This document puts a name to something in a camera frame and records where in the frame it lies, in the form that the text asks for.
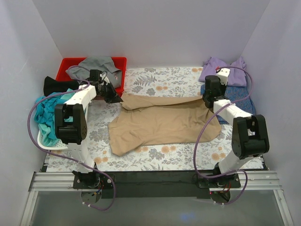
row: white wall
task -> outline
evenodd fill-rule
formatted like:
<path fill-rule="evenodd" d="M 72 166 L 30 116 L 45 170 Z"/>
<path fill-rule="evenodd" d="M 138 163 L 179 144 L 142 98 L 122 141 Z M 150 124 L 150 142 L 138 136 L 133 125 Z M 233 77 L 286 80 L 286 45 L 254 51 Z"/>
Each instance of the white wall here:
<path fill-rule="evenodd" d="M 128 67 L 200 65 L 242 53 L 269 0 L 33 0 L 63 57 Z"/>
<path fill-rule="evenodd" d="M 0 225 L 16 226 L 43 154 L 27 134 L 27 115 L 62 60 L 32 0 L 0 0 Z"/>
<path fill-rule="evenodd" d="M 264 156 L 284 188 L 294 224 L 301 225 L 301 2 L 273 0 L 242 56 L 254 77 L 257 113 L 267 120 Z"/>

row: beige fabric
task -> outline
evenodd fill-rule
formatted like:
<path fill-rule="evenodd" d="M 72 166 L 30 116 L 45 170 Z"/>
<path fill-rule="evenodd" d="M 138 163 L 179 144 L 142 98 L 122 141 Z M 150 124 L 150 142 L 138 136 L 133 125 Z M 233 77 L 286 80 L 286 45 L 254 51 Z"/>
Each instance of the beige fabric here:
<path fill-rule="evenodd" d="M 109 124 L 112 152 L 118 156 L 142 145 L 196 142 L 212 116 L 198 97 L 145 97 L 124 93 L 119 117 Z M 215 117 L 200 142 L 211 141 L 221 132 Z"/>

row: blue checkered cloth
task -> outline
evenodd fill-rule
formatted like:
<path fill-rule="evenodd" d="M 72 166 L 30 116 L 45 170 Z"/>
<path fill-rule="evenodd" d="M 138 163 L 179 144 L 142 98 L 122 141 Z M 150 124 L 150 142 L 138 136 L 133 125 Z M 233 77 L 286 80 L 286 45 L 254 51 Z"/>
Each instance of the blue checkered cloth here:
<path fill-rule="evenodd" d="M 205 91 L 205 85 L 201 86 L 201 95 L 204 94 Z M 237 87 L 237 86 L 227 86 L 225 97 L 228 98 L 230 101 L 235 101 L 242 99 L 248 95 L 248 89 L 247 87 Z M 253 101 L 248 98 L 244 101 L 240 101 L 235 103 L 237 107 L 244 110 L 245 112 L 249 112 L 250 114 L 256 114 L 256 109 L 253 104 Z M 218 121 L 220 124 L 228 124 L 227 121 L 225 121 L 221 116 L 217 116 Z"/>

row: red plastic bin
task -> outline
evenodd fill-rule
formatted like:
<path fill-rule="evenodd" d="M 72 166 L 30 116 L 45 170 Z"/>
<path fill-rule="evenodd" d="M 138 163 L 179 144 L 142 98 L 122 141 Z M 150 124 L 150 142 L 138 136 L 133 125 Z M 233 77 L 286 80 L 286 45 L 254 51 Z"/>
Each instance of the red plastic bin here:
<path fill-rule="evenodd" d="M 81 58 L 64 58 L 62 60 L 60 69 L 58 70 L 56 80 L 57 81 L 70 81 L 71 78 L 66 73 L 66 70 L 73 65 L 78 65 L 80 62 L 82 62 L 86 57 Z M 124 78 L 126 75 L 126 66 L 127 66 L 127 59 L 125 57 L 112 57 L 112 60 L 115 64 L 115 67 L 122 70 L 122 80 L 121 80 L 121 86 L 116 88 L 116 92 L 119 96 L 122 95 L 124 91 Z"/>

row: blue towel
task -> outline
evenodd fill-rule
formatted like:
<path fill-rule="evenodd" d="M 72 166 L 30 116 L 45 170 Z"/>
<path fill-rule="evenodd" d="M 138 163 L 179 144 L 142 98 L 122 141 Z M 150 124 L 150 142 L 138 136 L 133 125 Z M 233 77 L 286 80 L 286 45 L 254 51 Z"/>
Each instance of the blue towel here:
<path fill-rule="evenodd" d="M 201 95 L 204 94 L 205 91 L 205 85 L 201 86 Z M 236 86 L 227 86 L 225 97 L 228 98 L 230 101 L 235 101 L 242 99 L 248 95 L 248 89 L 247 87 L 236 87 Z M 250 114 L 256 114 L 255 106 L 253 104 L 253 101 L 248 98 L 244 101 L 240 101 L 235 103 L 237 107 L 244 110 L 245 112 L 248 112 Z M 217 116 L 218 121 L 220 124 L 228 124 L 226 120 L 224 120 L 221 116 Z"/>
<path fill-rule="evenodd" d="M 39 130 L 43 135 L 42 143 L 44 146 L 51 147 L 58 142 L 55 136 L 55 106 L 65 103 L 73 95 L 74 93 L 69 93 L 49 98 L 37 106 L 34 120 L 38 123 Z M 43 98 L 45 98 L 45 96 L 39 97 L 36 102 Z M 73 117 L 69 117 L 65 119 L 65 121 L 73 121 Z"/>

